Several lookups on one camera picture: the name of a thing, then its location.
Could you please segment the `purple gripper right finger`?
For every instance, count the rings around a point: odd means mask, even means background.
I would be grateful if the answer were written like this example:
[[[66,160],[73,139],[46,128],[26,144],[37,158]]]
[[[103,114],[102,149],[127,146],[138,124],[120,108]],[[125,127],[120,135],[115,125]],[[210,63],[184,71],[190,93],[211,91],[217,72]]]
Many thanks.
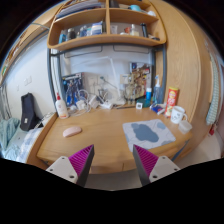
[[[137,145],[133,146],[133,157],[143,186],[180,170],[167,156],[158,157]]]

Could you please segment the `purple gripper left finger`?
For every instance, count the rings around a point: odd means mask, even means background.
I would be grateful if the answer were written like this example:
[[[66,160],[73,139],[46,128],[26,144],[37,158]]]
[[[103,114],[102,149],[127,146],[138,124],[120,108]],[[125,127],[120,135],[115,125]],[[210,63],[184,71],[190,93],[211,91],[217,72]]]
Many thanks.
[[[78,186],[84,187],[93,157],[94,146],[90,145],[69,157],[61,156],[47,168],[47,171]]]

